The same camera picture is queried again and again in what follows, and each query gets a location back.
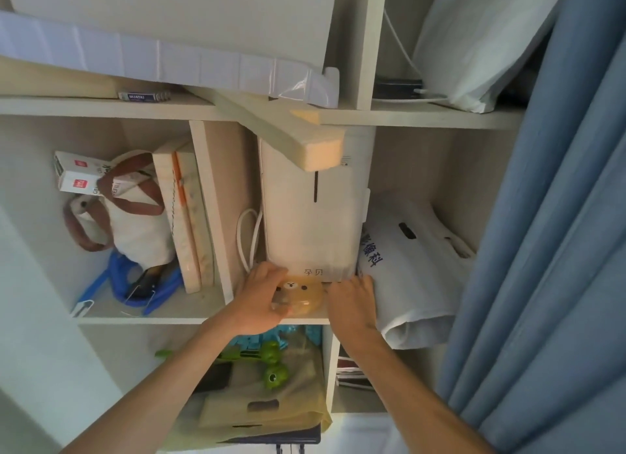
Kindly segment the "stack of books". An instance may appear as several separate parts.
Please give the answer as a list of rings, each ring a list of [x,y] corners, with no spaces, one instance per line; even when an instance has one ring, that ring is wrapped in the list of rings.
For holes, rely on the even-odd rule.
[[[335,374],[335,384],[339,387],[374,391],[370,380],[350,357],[339,356]]]

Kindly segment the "yellow bear-face container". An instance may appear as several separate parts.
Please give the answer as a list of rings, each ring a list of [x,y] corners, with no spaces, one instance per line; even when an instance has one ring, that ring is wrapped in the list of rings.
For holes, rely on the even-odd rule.
[[[325,289],[316,276],[286,275],[276,286],[274,306],[288,306],[293,317],[308,316],[322,307]]]

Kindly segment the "black flat device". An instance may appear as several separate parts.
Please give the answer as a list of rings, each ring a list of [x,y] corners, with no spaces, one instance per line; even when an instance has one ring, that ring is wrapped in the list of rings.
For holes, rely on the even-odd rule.
[[[219,362],[211,365],[194,388],[192,395],[219,391],[227,388],[231,382],[233,362]]]

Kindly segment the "white bag with blue print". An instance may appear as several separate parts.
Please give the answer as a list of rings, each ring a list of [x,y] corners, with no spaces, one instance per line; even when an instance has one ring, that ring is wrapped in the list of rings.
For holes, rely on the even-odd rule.
[[[376,326],[392,349],[448,341],[475,257],[430,203],[399,191],[371,198],[357,268],[373,279]]]

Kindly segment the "white box with red label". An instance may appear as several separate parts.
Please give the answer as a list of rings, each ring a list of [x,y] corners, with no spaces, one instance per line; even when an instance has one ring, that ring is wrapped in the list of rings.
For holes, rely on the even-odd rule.
[[[102,196],[98,189],[98,181],[104,174],[90,174],[66,171],[57,177],[58,190],[71,194]]]
[[[70,175],[100,177],[108,173],[115,166],[115,164],[110,161],[62,151],[55,151],[53,164],[58,178]]]

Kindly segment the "person's right hand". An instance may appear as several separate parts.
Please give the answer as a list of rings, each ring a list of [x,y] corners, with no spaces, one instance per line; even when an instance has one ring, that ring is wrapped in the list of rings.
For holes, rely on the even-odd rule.
[[[329,302],[327,299],[327,312],[334,334],[346,349],[364,344],[378,331],[375,301]]]

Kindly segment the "beige non-woven bag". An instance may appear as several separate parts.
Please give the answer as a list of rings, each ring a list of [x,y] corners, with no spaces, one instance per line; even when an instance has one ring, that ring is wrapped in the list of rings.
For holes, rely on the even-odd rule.
[[[161,447],[162,451],[203,450],[243,438],[269,436],[332,425],[322,350],[304,334],[288,338],[282,362],[289,379],[268,390],[263,364],[236,362],[230,385],[191,395]]]

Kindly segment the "large white box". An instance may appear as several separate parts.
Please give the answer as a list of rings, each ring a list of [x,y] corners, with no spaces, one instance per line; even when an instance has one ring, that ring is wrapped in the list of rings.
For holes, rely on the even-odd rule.
[[[10,0],[44,18],[185,45],[324,64],[335,0]]]

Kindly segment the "blue curtain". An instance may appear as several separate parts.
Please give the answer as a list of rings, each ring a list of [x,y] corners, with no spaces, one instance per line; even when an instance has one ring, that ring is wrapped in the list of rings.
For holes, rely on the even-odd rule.
[[[436,391],[501,454],[626,454],[626,0],[560,0]]]

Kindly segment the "small blue card box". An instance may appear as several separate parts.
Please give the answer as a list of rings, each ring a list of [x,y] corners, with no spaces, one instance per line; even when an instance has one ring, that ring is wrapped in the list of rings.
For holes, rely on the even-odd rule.
[[[118,98],[124,102],[163,103],[171,100],[169,91],[160,92],[118,92]]]

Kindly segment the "green frog toy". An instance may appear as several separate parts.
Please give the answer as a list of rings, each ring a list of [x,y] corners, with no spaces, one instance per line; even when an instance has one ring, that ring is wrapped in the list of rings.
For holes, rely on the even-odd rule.
[[[262,372],[261,381],[266,389],[273,390],[284,385],[287,379],[289,379],[289,369],[282,362],[282,355],[283,350],[279,350],[278,347],[264,346],[259,352],[254,353],[239,353],[237,349],[235,351],[229,351],[226,347],[218,355],[213,364],[231,361],[233,362],[233,370],[236,362],[244,361],[263,364],[264,370]]]

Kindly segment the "person's left forearm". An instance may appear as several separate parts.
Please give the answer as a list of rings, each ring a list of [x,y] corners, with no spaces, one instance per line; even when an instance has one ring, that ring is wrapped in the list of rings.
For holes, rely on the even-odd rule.
[[[60,454],[156,454],[218,354],[234,337],[264,332],[260,320],[219,315],[68,444]]]

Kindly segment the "blue plastic toy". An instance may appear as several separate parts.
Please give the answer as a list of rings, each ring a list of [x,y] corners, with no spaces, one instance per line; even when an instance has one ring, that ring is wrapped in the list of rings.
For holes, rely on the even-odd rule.
[[[289,325],[281,324],[276,328],[263,332],[258,335],[251,336],[237,336],[232,339],[227,345],[229,351],[239,350],[239,353],[245,352],[259,352],[262,347],[278,347],[279,350],[283,350],[288,347],[288,338],[291,334],[300,332],[304,334],[314,345],[321,346],[322,344],[322,326],[317,324],[298,324]]]

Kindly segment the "light wooden plank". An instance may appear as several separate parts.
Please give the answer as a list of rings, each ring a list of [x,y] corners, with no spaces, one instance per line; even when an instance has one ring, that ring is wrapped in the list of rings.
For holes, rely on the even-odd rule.
[[[322,125],[320,111],[304,102],[200,86],[185,89],[211,102],[304,171],[341,163],[346,129]]]

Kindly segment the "person's left hand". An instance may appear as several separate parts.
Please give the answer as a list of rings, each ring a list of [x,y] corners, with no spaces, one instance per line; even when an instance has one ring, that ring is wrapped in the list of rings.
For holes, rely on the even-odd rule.
[[[237,336],[254,336],[274,329],[290,315],[288,306],[272,304],[274,292],[256,292],[250,288],[250,273],[241,292],[229,309],[233,313],[233,326]]]

